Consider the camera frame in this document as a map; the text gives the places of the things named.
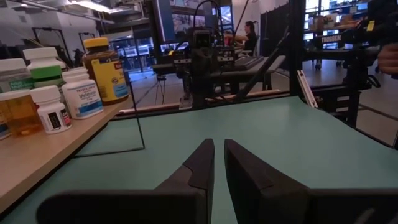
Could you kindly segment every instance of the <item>white pill bottle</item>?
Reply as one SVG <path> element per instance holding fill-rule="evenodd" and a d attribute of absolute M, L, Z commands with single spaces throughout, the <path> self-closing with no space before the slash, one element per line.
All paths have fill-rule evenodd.
<path fill-rule="evenodd" d="M 104 111 L 97 84 L 88 78 L 87 69 L 63 72 L 62 78 L 66 82 L 62 92 L 73 119 L 86 119 Z"/>

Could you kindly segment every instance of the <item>person's arm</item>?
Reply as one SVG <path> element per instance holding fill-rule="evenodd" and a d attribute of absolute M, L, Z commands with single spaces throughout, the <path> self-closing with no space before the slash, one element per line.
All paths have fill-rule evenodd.
<path fill-rule="evenodd" d="M 244 44 L 239 43 L 239 42 L 235 42 L 237 47 L 244 47 Z"/>
<path fill-rule="evenodd" d="M 233 38 L 232 34 L 224 34 L 224 37 Z M 236 35 L 235 41 L 248 41 L 249 38 L 245 35 Z"/>
<path fill-rule="evenodd" d="M 398 74 L 398 43 L 385 45 L 379 53 L 379 69 L 382 73 Z"/>

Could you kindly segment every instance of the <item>yellow bottle cap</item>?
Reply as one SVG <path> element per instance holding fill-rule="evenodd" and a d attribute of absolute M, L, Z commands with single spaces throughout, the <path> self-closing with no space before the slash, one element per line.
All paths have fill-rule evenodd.
<path fill-rule="evenodd" d="M 91 38 L 91 39 L 86 39 L 84 41 L 84 45 L 85 48 L 108 46 L 109 41 L 108 38 L 106 37 Z"/>

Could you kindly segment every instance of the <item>teal table surface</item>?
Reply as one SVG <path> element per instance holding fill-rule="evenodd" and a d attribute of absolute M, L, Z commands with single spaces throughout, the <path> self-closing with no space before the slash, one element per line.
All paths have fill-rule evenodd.
<path fill-rule="evenodd" d="M 72 159 L 2 223 L 35 223 L 39 204 L 72 189 L 153 189 L 199 146 L 216 149 L 213 223 L 236 223 L 224 168 L 234 139 L 270 165 L 313 188 L 398 187 L 398 152 L 298 98 L 279 98 L 141 119 L 146 150 Z M 141 144 L 135 119 L 110 122 L 80 153 Z"/>

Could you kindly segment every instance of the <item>bottle label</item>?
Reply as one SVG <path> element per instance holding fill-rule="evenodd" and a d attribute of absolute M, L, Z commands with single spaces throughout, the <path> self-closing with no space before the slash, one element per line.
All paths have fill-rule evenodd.
<path fill-rule="evenodd" d="M 91 61 L 99 94 L 104 102 L 127 96 L 126 81 L 118 57 L 95 59 Z"/>
<path fill-rule="evenodd" d="M 67 88 L 65 95 L 71 114 L 77 118 L 88 116 L 104 109 L 95 83 Z"/>
<path fill-rule="evenodd" d="M 49 113 L 47 115 L 49 117 L 49 121 L 50 121 L 50 130 L 54 131 L 54 130 L 59 130 L 62 128 L 62 124 L 60 122 L 60 120 L 58 119 L 57 113 L 53 112 L 53 113 Z"/>
<path fill-rule="evenodd" d="M 9 130 L 6 125 L 6 120 L 0 114 L 0 139 L 6 137 L 8 134 L 9 134 Z"/>
<path fill-rule="evenodd" d="M 62 70 L 61 66 L 54 65 L 49 67 L 30 69 L 30 74 L 32 75 L 35 82 L 43 82 L 61 78 Z"/>
<path fill-rule="evenodd" d="M 69 114 L 65 109 L 61 110 L 60 117 L 62 118 L 62 123 L 65 127 L 69 127 L 72 125 L 72 122 L 70 121 L 69 118 Z"/>
<path fill-rule="evenodd" d="M 33 89 L 35 87 L 35 82 L 33 78 L 25 78 L 21 80 L 15 80 L 9 82 L 11 91 L 23 90 L 23 89 Z"/>
<path fill-rule="evenodd" d="M 54 111 L 51 113 L 42 113 L 39 115 L 40 120 L 46 132 L 61 131 L 72 125 L 69 114 L 66 109 Z"/>

